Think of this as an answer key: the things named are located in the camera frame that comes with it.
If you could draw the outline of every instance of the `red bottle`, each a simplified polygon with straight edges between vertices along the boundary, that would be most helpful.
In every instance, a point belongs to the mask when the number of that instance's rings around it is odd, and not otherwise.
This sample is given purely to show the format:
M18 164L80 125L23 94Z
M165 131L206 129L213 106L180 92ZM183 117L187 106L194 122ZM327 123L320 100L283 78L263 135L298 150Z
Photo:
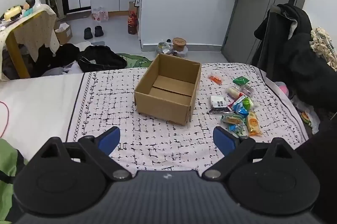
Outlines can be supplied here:
M138 19L137 19L136 14L133 11L131 11L127 23L128 23L129 34L132 34L132 35L136 34L137 33Z

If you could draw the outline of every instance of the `cardboard box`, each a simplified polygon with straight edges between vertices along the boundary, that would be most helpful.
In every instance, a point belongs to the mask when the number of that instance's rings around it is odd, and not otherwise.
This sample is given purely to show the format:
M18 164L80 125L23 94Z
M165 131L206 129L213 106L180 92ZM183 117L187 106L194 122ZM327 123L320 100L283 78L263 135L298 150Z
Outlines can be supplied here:
M62 26L63 23L55 22L54 25L54 30L57 30L60 28L60 25ZM71 38L72 38L72 31L71 31L71 26L68 25L68 27L60 32L56 32L56 37L59 40L60 44L66 44Z
M138 7L134 6L134 2L133 1L129 2L129 15L131 14L131 11L133 11L136 14L136 16L137 16L137 14L138 14Z
M200 63L159 54L135 89L137 111L186 125L192 118L200 75Z

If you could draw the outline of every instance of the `slipper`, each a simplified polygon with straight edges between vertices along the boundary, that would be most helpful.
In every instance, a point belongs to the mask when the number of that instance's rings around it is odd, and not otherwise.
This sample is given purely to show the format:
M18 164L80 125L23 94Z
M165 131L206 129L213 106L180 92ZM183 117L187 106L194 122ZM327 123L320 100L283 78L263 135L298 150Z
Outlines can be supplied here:
M84 30L84 39L85 40L89 40L89 39L92 39L93 36L92 36L92 32L91 32L91 28L90 27L87 27L85 30Z
M100 25L96 26L95 27L95 37L101 37L103 35L104 35L104 33L103 33L103 30L102 30L102 27Z

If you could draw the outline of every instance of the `red cable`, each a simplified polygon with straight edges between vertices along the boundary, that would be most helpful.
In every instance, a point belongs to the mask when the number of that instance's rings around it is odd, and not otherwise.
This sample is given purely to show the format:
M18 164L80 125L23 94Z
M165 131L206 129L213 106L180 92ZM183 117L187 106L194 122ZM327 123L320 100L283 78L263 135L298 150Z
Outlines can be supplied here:
M6 106L7 108L7 123L6 123L6 126L5 126L5 129L3 130L0 138L2 138L3 134L5 133L6 129L7 129L7 126L8 126L8 121L9 121L9 109L8 109L8 106L7 104L5 104L4 102L0 101L0 103L2 103L4 106Z

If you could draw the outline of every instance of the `white tablecloth with black pattern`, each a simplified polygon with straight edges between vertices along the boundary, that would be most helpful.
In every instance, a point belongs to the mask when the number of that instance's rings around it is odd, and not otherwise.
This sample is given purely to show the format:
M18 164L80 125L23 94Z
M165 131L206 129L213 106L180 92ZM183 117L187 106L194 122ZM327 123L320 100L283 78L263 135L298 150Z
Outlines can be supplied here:
M257 68L237 63L202 65L192 121L179 126L140 115L134 104L134 88L146 68L86 73L80 85L67 141L85 135L98 136L112 126L121 130L118 148L110 155L124 168L137 170L198 170L200 173L223 157L213 143L213 129L221 114L209 114L209 96L225 95L233 79L245 76L255 89L256 114L263 136L258 142L284 138L293 148L308 139L302 120L288 98ZM222 85L208 79L220 75Z

